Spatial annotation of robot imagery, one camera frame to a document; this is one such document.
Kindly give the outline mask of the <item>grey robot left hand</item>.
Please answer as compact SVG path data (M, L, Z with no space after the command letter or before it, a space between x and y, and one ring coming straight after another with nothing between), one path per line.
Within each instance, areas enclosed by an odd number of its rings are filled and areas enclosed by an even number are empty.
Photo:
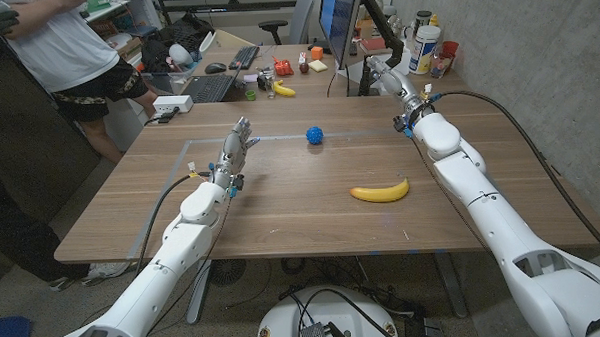
M233 125L223 142L210 178L214 184L229 188L233 179L241 173L246 163L247 151L260 141L259 137L251 138L251 133L249 119L244 116Z

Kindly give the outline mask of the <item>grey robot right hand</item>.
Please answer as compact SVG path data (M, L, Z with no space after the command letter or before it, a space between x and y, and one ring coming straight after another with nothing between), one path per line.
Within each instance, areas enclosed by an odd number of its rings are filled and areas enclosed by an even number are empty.
M397 69L391 68L374 56L369 56L366 63L371 69L373 78L380 82L385 91L400 103L405 114L414 112L416 108L424 104L414 85Z

